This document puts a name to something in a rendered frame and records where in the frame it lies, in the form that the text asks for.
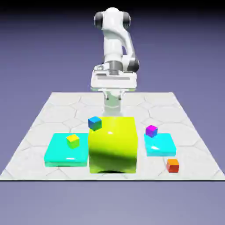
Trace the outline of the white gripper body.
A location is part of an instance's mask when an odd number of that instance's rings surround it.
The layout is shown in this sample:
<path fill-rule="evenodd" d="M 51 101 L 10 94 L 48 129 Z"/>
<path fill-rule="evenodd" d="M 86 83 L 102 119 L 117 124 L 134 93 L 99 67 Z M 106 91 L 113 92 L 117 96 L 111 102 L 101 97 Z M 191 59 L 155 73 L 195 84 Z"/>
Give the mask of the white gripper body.
<path fill-rule="evenodd" d="M 110 75 L 108 70 L 93 70 L 91 75 L 91 89 L 135 89 L 137 74 L 119 71 L 118 75 Z"/>

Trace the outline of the small blue cube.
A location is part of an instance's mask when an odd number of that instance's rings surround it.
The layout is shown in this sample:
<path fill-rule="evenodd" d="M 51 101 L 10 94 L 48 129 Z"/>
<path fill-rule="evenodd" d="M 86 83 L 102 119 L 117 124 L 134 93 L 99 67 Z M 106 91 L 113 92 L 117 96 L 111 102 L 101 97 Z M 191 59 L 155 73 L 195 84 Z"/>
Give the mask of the small blue cube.
<path fill-rule="evenodd" d="M 99 130 L 102 128 L 102 120 L 100 117 L 98 116 L 93 116 L 91 118 L 88 119 L 88 127 L 93 130 Z"/>

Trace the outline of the small magenta cube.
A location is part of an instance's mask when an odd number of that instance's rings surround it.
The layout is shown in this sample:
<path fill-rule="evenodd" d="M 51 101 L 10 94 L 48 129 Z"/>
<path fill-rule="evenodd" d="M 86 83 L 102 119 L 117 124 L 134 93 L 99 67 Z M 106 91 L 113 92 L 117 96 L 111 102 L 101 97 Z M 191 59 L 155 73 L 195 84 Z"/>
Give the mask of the small magenta cube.
<path fill-rule="evenodd" d="M 153 138 L 158 134 L 158 127 L 155 127 L 153 125 L 149 125 L 148 127 L 146 127 L 145 129 L 145 135 Z"/>

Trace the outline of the small yellow cube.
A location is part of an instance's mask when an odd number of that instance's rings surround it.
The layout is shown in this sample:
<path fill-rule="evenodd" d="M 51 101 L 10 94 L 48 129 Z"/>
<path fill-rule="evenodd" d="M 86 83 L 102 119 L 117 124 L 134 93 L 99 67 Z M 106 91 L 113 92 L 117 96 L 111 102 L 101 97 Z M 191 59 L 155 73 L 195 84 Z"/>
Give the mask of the small yellow cube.
<path fill-rule="evenodd" d="M 67 141 L 67 145 L 71 149 L 77 148 L 80 145 L 80 138 L 75 134 L 67 136 L 66 141 Z"/>

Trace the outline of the small orange cube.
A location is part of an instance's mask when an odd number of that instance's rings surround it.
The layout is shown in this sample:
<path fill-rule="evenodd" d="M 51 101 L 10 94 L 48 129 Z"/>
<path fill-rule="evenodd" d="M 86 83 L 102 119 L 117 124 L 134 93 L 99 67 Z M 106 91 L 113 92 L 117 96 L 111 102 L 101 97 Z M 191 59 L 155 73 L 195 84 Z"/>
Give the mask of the small orange cube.
<path fill-rule="evenodd" d="M 166 167 L 167 167 L 167 171 L 169 173 L 178 173 L 179 172 L 179 162 L 177 159 L 168 159 Z"/>

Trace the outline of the large yellow-green box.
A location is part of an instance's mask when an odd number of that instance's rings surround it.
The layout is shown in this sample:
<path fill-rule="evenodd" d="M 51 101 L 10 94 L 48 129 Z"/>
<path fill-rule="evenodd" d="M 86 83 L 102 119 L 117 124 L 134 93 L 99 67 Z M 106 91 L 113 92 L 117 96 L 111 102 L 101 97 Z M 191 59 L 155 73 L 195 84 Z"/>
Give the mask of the large yellow-green box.
<path fill-rule="evenodd" d="M 102 127 L 89 130 L 88 153 L 91 174 L 136 173 L 138 134 L 134 117 L 102 116 Z"/>

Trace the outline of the narrow flat cyan box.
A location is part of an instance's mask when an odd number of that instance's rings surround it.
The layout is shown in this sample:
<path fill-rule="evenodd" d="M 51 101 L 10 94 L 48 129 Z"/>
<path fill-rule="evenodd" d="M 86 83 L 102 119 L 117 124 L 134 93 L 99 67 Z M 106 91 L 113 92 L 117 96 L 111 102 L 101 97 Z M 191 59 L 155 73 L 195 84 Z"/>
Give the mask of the narrow flat cyan box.
<path fill-rule="evenodd" d="M 158 133 L 154 137 L 144 135 L 147 156 L 175 156 L 176 146 L 169 133 Z"/>

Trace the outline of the wide flat cyan box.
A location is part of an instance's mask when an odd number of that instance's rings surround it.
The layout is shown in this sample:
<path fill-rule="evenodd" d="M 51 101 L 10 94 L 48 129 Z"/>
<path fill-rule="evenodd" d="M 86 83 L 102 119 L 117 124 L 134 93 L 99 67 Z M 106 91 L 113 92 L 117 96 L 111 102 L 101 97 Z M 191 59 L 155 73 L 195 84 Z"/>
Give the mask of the wide flat cyan box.
<path fill-rule="evenodd" d="M 67 137 L 76 135 L 79 145 L 70 148 Z M 85 167 L 88 159 L 88 133 L 54 133 L 44 155 L 47 167 Z"/>

